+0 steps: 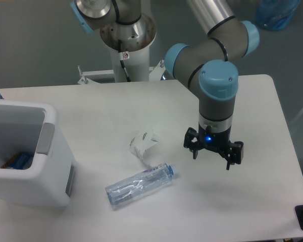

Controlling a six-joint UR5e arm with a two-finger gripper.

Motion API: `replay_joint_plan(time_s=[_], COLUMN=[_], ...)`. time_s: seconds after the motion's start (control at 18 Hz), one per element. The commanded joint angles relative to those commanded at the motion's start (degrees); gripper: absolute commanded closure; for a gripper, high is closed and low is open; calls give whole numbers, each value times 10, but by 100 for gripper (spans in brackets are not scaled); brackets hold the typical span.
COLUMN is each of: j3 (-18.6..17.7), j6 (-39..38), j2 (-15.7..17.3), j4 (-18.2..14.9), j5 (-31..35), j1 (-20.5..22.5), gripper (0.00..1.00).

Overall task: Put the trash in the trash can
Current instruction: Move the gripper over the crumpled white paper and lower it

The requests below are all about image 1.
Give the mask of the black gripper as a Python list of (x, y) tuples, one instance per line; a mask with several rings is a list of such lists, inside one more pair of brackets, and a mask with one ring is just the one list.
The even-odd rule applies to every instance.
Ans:
[(231, 165), (241, 164), (243, 159), (243, 142), (230, 142), (231, 127), (219, 133), (213, 133), (198, 125), (198, 133), (192, 127), (189, 127), (184, 136), (183, 147), (192, 152), (193, 159), (198, 156), (201, 149), (210, 150), (216, 153), (223, 153), (223, 158), (227, 161), (226, 169)]

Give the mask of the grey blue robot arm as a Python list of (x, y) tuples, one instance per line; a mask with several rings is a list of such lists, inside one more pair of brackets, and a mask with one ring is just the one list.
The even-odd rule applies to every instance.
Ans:
[[(233, 61), (253, 52), (259, 32), (239, 21), (226, 1), (189, 1), (208, 39), (196, 46), (175, 44), (166, 53), (165, 68), (199, 100), (198, 129), (189, 128), (184, 147), (218, 153), (227, 165), (241, 164), (243, 143), (231, 142), (230, 131), (238, 91)], [(149, 47), (156, 37), (153, 20), (141, 1), (72, 1), (70, 7), (83, 30), (100, 32), (109, 48), (116, 82), (149, 80)]]

